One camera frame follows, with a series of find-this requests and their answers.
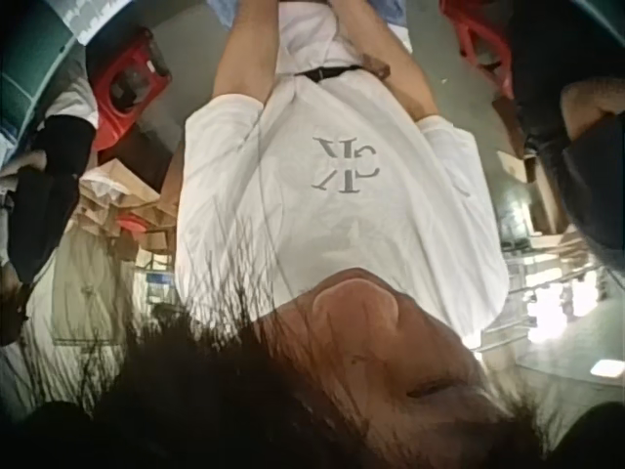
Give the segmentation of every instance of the person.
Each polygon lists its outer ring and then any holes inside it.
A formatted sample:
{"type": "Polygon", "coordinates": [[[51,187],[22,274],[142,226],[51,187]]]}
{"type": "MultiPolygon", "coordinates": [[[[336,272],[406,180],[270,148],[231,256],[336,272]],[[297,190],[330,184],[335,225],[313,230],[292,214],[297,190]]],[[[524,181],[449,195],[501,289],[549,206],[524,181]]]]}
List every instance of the person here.
{"type": "Polygon", "coordinates": [[[177,286],[225,331],[224,302],[245,303],[372,445],[480,459],[471,428],[500,412],[462,339],[501,312],[508,271],[475,139],[440,115],[405,3],[372,4],[238,3],[187,121],[177,286]]]}
{"type": "Polygon", "coordinates": [[[590,249],[623,273],[625,49],[571,0],[515,2],[509,36],[527,142],[590,249]]]}
{"type": "Polygon", "coordinates": [[[28,151],[0,168],[0,347],[20,338],[26,304],[79,198],[98,129],[85,51],[68,54],[28,151]]]}

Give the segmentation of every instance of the denim shorts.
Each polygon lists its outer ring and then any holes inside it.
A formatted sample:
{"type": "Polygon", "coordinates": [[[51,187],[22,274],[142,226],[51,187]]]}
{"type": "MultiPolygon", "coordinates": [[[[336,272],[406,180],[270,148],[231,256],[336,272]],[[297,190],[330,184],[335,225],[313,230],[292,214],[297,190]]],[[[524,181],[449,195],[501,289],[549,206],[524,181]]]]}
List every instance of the denim shorts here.
{"type": "MultiPolygon", "coordinates": [[[[406,0],[367,0],[384,21],[407,26],[406,0]]],[[[206,0],[222,24],[230,28],[236,15],[238,0],[206,0]]]]}

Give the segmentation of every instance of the ceiling light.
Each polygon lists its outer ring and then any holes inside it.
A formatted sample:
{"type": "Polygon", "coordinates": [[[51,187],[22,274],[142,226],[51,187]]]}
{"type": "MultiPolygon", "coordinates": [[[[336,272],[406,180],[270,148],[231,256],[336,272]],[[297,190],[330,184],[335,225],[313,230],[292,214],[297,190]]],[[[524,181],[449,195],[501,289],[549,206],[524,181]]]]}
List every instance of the ceiling light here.
{"type": "Polygon", "coordinates": [[[621,360],[599,360],[590,373],[603,378],[618,378],[623,371],[625,371],[625,362],[621,360]]]}

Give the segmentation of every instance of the light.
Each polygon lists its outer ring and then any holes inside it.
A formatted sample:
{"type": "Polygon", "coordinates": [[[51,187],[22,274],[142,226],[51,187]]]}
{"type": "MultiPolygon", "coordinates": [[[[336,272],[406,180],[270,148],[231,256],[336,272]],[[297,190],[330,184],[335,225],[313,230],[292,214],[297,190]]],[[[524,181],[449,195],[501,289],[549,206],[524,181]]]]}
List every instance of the light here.
{"type": "Polygon", "coordinates": [[[599,360],[590,370],[590,374],[602,378],[618,378],[625,371],[625,362],[621,360],[599,360]]]}
{"type": "Polygon", "coordinates": [[[481,331],[468,335],[462,339],[462,343],[469,350],[478,349],[481,346],[481,331]]]}

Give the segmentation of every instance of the black sleeve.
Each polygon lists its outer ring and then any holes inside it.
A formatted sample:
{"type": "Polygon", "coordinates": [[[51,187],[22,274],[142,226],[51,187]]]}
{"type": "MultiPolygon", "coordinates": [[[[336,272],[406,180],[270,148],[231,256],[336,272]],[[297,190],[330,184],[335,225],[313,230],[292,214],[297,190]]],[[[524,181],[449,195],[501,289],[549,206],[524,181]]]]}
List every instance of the black sleeve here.
{"type": "Polygon", "coordinates": [[[61,243],[78,204],[78,180],[73,176],[22,168],[9,216],[9,259],[23,283],[32,283],[61,243]]]}
{"type": "Polygon", "coordinates": [[[625,113],[572,142],[554,179],[571,222],[607,266],[625,272],[625,113]]]}
{"type": "Polygon", "coordinates": [[[96,129],[85,119],[46,119],[33,149],[47,155],[45,172],[22,168],[9,217],[9,259],[23,283],[32,283],[61,243],[78,204],[78,178],[89,161],[96,129]]]}
{"type": "Polygon", "coordinates": [[[625,467],[625,405],[591,408],[568,430],[547,460],[547,467],[625,467]]]}
{"type": "Polygon", "coordinates": [[[94,126],[71,115],[48,117],[44,125],[35,137],[33,149],[46,152],[46,173],[82,176],[96,138],[94,126]]]}

